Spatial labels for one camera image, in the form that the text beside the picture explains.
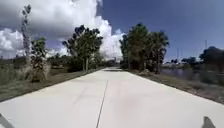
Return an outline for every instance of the tree trunk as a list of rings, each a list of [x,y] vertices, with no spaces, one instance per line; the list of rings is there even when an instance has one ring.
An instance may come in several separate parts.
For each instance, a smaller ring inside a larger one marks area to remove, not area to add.
[[[85,70],[85,59],[82,60],[82,69]]]
[[[86,58],[86,71],[89,69],[89,58]]]
[[[157,50],[156,74],[159,74],[159,50]]]

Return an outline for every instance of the dry grass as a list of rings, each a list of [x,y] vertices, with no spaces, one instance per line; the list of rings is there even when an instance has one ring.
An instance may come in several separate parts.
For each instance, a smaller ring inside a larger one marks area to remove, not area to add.
[[[52,75],[48,77],[48,80],[42,83],[30,83],[29,81],[18,81],[14,80],[8,84],[0,84],[0,102],[21,96],[30,92],[40,90],[45,87],[49,87],[73,78],[77,78],[92,72],[95,72],[99,69],[90,69],[88,72],[79,71],[73,73],[60,73],[57,72],[57,75]]]
[[[191,94],[224,104],[223,86],[208,85],[200,82],[183,80],[163,74],[155,75],[153,73],[139,73],[137,71],[131,72],[147,79],[162,83],[164,85],[171,86],[179,90],[183,90]]]

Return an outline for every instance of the white cloud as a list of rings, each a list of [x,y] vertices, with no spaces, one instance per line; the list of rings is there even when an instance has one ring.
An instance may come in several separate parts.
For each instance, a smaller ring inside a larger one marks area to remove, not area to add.
[[[12,57],[20,52],[23,48],[22,34],[18,31],[13,32],[11,29],[0,31],[0,53],[1,56]]]
[[[102,0],[0,0],[0,17],[4,17],[0,18],[0,24],[20,30],[21,10],[23,6],[30,4],[32,34],[63,39],[71,36],[74,27],[84,24],[91,29],[100,30],[104,37],[101,51],[106,51],[109,57],[120,56],[118,41],[122,32],[118,30],[112,35],[109,22],[102,16],[97,16],[97,6],[102,3]]]

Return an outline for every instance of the concrete path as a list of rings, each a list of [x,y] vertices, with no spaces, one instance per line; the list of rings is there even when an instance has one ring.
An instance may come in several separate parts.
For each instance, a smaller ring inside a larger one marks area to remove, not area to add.
[[[0,113],[14,128],[224,128],[223,105],[111,69],[2,102]]]

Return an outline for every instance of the blue sky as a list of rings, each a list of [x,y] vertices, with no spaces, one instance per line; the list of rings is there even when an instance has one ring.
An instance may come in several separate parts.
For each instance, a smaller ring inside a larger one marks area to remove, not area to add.
[[[139,22],[149,31],[166,32],[170,47],[165,61],[176,58],[177,49],[181,58],[198,57],[205,48],[205,40],[208,46],[224,48],[223,0],[44,1],[0,0],[0,55],[15,56],[22,51],[21,10],[28,4],[32,6],[29,16],[32,35],[44,36],[52,53],[66,54],[61,41],[84,24],[100,30],[104,37],[101,51],[108,58],[121,57],[122,33],[117,30],[127,33]]]
[[[166,60],[196,56],[208,46],[224,48],[223,0],[104,0],[99,14],[113,30],[128,30],[141,22],[169,37]]]

